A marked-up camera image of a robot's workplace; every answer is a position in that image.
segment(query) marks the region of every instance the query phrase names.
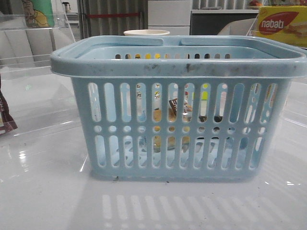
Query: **green bottle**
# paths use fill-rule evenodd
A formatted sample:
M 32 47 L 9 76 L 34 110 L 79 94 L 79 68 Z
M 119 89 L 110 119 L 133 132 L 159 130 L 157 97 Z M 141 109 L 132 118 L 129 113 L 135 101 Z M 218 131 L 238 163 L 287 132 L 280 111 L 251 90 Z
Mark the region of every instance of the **green bottle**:
M 51 0 L 22 0 L 25 21 L 30 28 L 53 27 Z

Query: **yellow box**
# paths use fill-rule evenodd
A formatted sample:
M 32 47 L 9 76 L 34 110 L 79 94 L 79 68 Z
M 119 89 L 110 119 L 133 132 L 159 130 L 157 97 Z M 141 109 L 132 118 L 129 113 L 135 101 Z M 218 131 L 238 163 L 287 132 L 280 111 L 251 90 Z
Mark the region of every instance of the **yellow box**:
M 252 35 L 307 47 L 307 7 L 260 7 L 257 31 Z

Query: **snack wrapper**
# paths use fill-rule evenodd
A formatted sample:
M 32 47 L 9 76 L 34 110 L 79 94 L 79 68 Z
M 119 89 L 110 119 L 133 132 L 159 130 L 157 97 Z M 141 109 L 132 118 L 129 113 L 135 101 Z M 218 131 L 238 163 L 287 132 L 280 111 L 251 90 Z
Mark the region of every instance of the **snack wrapper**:
M 17 125 L 9 112 L 8 104 L 1 92 L 0 75 L 0 135 L 17 129 Z

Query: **basket rim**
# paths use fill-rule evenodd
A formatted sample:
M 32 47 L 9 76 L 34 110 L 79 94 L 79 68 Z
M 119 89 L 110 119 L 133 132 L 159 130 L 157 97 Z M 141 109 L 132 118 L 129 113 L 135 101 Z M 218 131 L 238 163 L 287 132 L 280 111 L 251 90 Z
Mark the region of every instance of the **basket rim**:
M 254 46 L 280 58 L 232 59 L 93 59 L 80 58 L 92 48 L 115 46 Z M 78 77 L 238 77 L 296 78 L 307 76 L 307 51 L 266 38 L 249 36 L 96 36 L 54 51 L 54 73 Z

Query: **light blue basket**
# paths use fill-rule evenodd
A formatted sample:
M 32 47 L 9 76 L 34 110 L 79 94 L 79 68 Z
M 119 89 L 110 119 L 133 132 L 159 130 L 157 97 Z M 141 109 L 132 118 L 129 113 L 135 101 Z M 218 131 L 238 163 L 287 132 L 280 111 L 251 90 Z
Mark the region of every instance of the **light blue basket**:
M 51 64 L 72 79 L 92 167 L 106 176 L 252 176 L 291 78 L 307 76 L 306 51 L 245 36 L 91 37 Z

